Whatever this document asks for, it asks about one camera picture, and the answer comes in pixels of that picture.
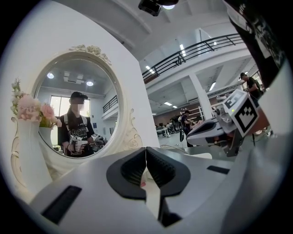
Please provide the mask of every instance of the person in mirror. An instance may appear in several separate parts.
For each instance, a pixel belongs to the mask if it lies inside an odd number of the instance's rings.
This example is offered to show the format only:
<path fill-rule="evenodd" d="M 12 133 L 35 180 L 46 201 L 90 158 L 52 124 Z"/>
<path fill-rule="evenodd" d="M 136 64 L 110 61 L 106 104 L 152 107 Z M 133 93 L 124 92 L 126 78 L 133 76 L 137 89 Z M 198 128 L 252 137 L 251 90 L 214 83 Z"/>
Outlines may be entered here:
<path fill-rule="evenodd" d="M 187 119 L 189 115 L 190 115 L 190 111 L 187 110 L 184 112 L 184 114 L 181 117 L 183 132 L 185 133 L 186 137 L 187 137 L 188 133 L 191 131 L 191 125 L 192 125 L 192 122 L 188 121 L 188 119 Z M 193 147 L 193 145 L 191 145 L 187 142 L 187 147 Z"/>
<path fill-rule="evenodd" d="M 92 135 L 94 134 L 91 122 L 88 118 L 80 115 L 84 100 L 88 97 L 80 92 L 73 92 L 69 99 L 70 107 L 67 114 L 60 117 L 62 127 L 58 128 L 58 145 L 63 147 L 64 155 L 71 157 L 86 157 L 93 154 L 89 143 L 94 143 Z M 83 143 L 70 143 L 71 136 L 79 137 Z"/>
<path fill-rule="evenodd" d="M 247 91 L 249 92 L 250 97 L 253 103 L 255 104 L 255 106 L 258 107 L 259 106 L 258 100 L 261 97 L 261 91 L 257 85 L 256 80 L 253 79 L 252 77 L 248 77 L 248 75 L 246 75 L 244 72 L 240 74 L 240 78 L 247 83 L 247 87 L 248 87 Z"/>

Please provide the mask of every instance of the white ornate mirror frame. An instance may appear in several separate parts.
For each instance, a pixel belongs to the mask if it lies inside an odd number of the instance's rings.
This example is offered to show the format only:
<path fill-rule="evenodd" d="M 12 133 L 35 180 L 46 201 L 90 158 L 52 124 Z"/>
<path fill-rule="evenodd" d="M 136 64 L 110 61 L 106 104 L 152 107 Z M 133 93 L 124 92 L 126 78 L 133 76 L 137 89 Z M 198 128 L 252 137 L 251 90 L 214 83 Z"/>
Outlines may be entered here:
<path fill-rule="evenodd" d="M 60 155 L 51 147 L 49 147 L 41 138 L 41 136 L 39 136 L 39 144 L 53 180 L 83 162 L 99 157 L 104 157 L 124 150 L 142 147 L 141 137 L 135 129 L 133 122 L 135 120 L 135 118 L 133 117 L 133 113 L 135 110 L 129 105 L 127 92 L 125 91 L 125 89 L 123 88 L 123 84 L 119 81 L 119 78 L 111 68 L 111 61 L 108 59 L 106 54 L 101 52 L 101 49 L 99 47 L 80 45 L 72 47 L 62 53 L 55 54 L 54 57 L 51 58 L 49 62 L 45 63 L 42 68 L 37 69 L 35 73 L 36 75 L 32 76 L 36 77 L 36 79 L 32 78 L 31 83 L 29 84 L 27 90 L 24 90 L 24 92 L 30 93 L 32 94 L 32 96 L 34 96 L 35 93 L 38 92 L 38 89 L 43 81 L 42 79 L 44 78 L 46 72 L 55 63 L 65 59 L 85 59 L 94 62 L 107 73 L 107 75 L 113 82 L 117 93 L 119 106 L 117 121 L 118 126 L 115 128 L 111 139 L 101 151 L 91 156 L 78 159 Z M 16 123 L 16 134 L 11 149 L 11 166 L 13 173 L 17 181 L 19 182 L 19 189 L 24 189 L 26 185 L 22 179 L 21 165 L 18 158 L 19 134 L 17 130 L 17 119 L 15 117 L 12 117 L 11 120 Z"/>

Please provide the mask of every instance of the black cap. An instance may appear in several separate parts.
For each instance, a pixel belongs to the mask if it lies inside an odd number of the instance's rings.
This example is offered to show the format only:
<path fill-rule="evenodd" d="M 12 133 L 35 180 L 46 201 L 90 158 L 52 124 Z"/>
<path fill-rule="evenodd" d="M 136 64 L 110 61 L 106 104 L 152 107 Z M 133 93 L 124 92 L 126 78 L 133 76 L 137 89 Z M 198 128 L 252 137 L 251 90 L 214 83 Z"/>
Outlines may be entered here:
<path fill-rule="evenodd" d="M 242 72 L 241 74 L 240 74 L 240 78 L 242 78 L 242 77 L 244 77 L 246 74 L 244 73 L 244 72 Z"/>
<path fill-rule="evenodd" d="M 88 99 L 87 95 L 84 95 L 83 93 L 80 93 L 80 92 L 73 92 L 70 99 L 73 99 L 73 98 L 82 98 L 82 99 Z"/>

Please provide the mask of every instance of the oval mirror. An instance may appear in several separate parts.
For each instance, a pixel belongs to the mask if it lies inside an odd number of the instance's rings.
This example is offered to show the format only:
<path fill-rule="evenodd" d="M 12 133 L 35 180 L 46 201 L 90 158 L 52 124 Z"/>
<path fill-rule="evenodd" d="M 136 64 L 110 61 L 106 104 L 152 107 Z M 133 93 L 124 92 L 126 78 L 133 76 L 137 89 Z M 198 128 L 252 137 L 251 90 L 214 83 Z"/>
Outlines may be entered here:
<path fill-rule="evenodd" d="M 86 58 L 55 63 L 43 75 L 35 97 L 49 104 L 58 119 L 55 124 L 41 122 L 39 133 L 60 155 L 93 155 L 103 149 L 117 127 L 115 87 L 102 67 Z"/>

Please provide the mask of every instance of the white vase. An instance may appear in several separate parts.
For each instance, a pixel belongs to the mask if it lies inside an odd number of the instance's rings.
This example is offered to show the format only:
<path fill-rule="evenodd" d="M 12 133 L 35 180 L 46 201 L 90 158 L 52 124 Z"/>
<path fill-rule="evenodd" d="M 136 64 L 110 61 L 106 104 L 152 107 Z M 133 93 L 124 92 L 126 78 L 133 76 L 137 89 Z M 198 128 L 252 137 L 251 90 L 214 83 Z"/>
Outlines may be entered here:
<path fill-rule="evenodd" d="M 52 141 L 51 141 L 52 128 L 40 127 L 39 132 L 40 132 L 43 140 L 47 143 L 47 145 L 50 146 L 51 148 L 53 148 Z"/>
<path fill-rule="evenodd" d="M 39 123 L 18 120 L 19 161 L 22 177 L 27 189 L 36 195 L 52 182 L 46 162 L 39 146 Z"/>

